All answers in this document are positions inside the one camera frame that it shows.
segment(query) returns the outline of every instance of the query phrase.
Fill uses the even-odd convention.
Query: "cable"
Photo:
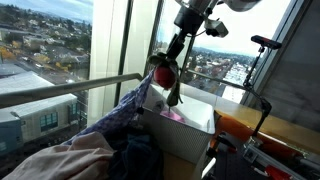
[[[199,34],[197,34],[197,35],[194,35],[194,36],[189,36],[189,35],[187,35],[187,37],[197,37],[197,36],[200,36],[201,34],[203,34],[203,33],[205,33],[207,30],[204,30],[204,31],[202,31],[201,33],[199,33]]]

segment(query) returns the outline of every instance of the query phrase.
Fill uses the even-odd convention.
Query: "clothing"
[[[106,136],[117,152],[108,169],[110,180],[162,180],[163,153],[153,137],[130,126]]]
[[[71,146],[43,149],[23,161],[4,180],[106,179],[113,149],[100,133],[75,139]]]
[[[91,132],[112,134],[117,130],[126,127],[133,117],[135,117],[137,109],[145,102],[149,85],[152,81],[153,72],[154,70],[150,71],[149,75],[144,78],[140,85],[133,91],[128,92],[120,100],[118,106],[115,107],[110,113],[62,144],[70,145],[72,140],[76,137]]]

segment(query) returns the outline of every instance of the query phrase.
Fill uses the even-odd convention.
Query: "sky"
[[[0,0],[0,3],[92,24],[93,0]]]
[[[247,12],[232,11],[222,4],[213,9],[210,19],[218,19],[224,23],[229,34],[224,38],[207,36],[205,33],[198,36],[194,45],[220,52],[230,52],[256,56],[259,45],[250,38],[260,35],[269,39],[273,35],[291,0],[262,0]],[[158,38],[170,42],[177,27],[173,24],[180,5],[174,0],[167,0],[163,10]]]

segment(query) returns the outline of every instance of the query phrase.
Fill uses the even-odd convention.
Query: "metal railing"
[[[202,74],[202,73],[199,73],[197,71],[190,70],[190,69],[188,69],[187,71],[190,72],[190,73],[199,75],[201,77],[204,77],[204,78],[207,78],[207,79],[211,79],[211,80],[214,80],[214,81],[217,81],[217,82],[220,82],[220,83],[223,83],[223,84],[226,84],[226,85],[229,85],[229,86],[232,86],[232,87],[235,87],[235,88],[239,88],[239,89],[242,89],[242,90],[246,91],[246,88],[241,86],[241,85],[234,84],[234,83],[231,83],[229,81],[222,80],[222,79],[214,78],[212,76],[208,76],[208,75],[205,75],[205,74]]]
[[[24,91],[16,91],[0,94],[0,109],[32,101],[38,101],[46,98],[60,96],[68,93],[88,90],[101,86],[121,83],[137,79],[142,81],[143,77],[139,73],[107,77],[101,79],[88,80],[84,82],[76,82],[71,84],[62,84],[36,89],[28,89]]]

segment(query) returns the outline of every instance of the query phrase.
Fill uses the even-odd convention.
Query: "rooftop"
[[[15,64],[0,64],[0,78],[26,72]]]
[[[0,94],[48,86],[53,86],[53,84],[42,79],[34,72],[26,72],[18,75],[13,75],[8,78],[0,79]],[[76,96],[72,94],[66,94],[0,109],[0,122],[5,121],[5,119],[3,119],[2,117],[4,117],[4,114],[7,114],[8,112],[15,112],[18,116],[22,117],[75,99]]]
[[[19,120],[19,118],[12,115],[9,110],[0,109],[0,122],[8,122],[8,121],[16,121],[16,120]]]

